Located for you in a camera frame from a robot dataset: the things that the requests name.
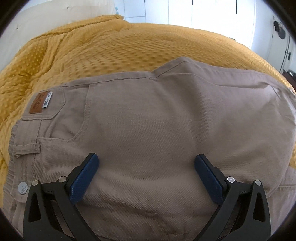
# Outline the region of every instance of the back pocket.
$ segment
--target back pocket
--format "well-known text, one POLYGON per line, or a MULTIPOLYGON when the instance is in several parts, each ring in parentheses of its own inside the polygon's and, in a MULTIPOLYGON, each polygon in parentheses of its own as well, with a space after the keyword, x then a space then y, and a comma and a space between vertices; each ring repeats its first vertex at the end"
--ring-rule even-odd
POLYGON ((65 104, 50 122, 45 138, 72 140, 81 133, 88 118, 89 85, 63 86, 63 92, 65 104))

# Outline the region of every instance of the metal button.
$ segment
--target metal button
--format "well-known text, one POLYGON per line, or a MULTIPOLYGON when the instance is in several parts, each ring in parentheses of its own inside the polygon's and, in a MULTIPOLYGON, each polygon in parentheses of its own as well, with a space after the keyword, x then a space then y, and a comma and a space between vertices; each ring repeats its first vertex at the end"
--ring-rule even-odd
POLYGON ((28 184, 26 182, 20 182, 17 190, 20 194, 24 195, 28 191, 28 184))
POLYGON ((262 183, 261 183, 259 180, 256 180, 256 181, 255 181, 255 184, 256 184, 257 186, 261 186, 262 183))
POLYGON ((32 181, 32 185, 33 186, 36 186, 38 184, 38 180, 34 180, 34 181, 32 181))
POLYGON ((63 183, 63 182, 66 181, 66 180, 67 180, 67 178, 64 177, 64 176, 59 178, 59 182, 60 182, 60 183, 63 183))
POLYGON ((233 177, 228 177, 227 181, 229 181, 230 183, 234 183, 235 179, 233 177))

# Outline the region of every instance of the white cabinet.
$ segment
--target white cabinet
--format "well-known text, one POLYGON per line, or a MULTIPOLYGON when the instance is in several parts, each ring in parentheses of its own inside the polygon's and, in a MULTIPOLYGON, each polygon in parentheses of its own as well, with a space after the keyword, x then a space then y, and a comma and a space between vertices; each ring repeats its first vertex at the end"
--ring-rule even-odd
POLYGON ((116 14, 125 17, 124 13, 124 0, 114 0, 116 14))
POLYGON ((126 18, 145 16, 144 0, 124 0, 124 9, 126 18))
POLYGON ((255 0, 193 0, 191 27, 215 32, 251 47, 255 0))
POLYGON ((213 32, 236 39, 237 17, 236 0, 216 0, 213 32))
POLYGON ((191 27, 213 32, 215 11, 216 0, 193 0, 191 27))
POLYGON ((168 24, 190 28, 191 14, 192 0, 168 0, 168 24))
POLYGON ((168 0, 146 0, 146 22, 168 24, 168 0))

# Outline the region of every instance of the white fabric tag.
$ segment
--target white fabric tag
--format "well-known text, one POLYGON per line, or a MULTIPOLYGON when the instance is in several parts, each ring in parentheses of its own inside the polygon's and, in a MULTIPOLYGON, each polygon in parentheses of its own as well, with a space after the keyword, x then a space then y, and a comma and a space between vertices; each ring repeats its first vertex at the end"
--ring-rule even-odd
POLYGON ((44 104, 43 104, 42 108, 46 108, 48 106, 48 103, 50 101, 51 96, 52 96, 52 92, 49 92, 46 99, 45 99, 45 101, 44 101, 44 104))

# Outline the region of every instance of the blue gripper pad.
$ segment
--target blue gripper pad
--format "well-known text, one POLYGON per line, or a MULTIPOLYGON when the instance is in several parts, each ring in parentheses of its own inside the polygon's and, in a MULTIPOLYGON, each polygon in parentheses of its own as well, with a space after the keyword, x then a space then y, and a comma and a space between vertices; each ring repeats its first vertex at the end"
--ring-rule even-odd
POLYGON ((79 202, 99 167, 99 158, 93 154, 70 187, 69 199, 72 204, 79 202))
POLYGON ((205 186, 212 201, 222 204, 224 201, 223 187, 200 156, 196 156, 194 160, 194 168, 200 176, 200 179, 202 180, 203 185, 205 186))

